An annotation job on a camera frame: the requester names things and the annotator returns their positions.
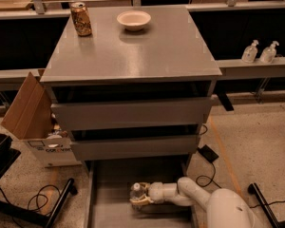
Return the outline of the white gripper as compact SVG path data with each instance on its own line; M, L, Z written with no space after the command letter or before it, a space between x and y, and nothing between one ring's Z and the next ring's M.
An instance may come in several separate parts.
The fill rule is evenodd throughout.
M131 199L130 202L134 206L145 206L152 203L161 204L164 202L162 182L153 182L151 184L148 182L139 182L139 185L143 190L148 189L148 197Z

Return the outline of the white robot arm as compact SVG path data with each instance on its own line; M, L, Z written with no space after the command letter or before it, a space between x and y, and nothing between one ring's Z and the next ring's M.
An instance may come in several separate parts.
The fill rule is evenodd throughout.
M225 188L209 193L188 177L172 183L135 182L130 202L134 207L165 202L187 207L196 202L206 212L208 228L264 228L240 195Z

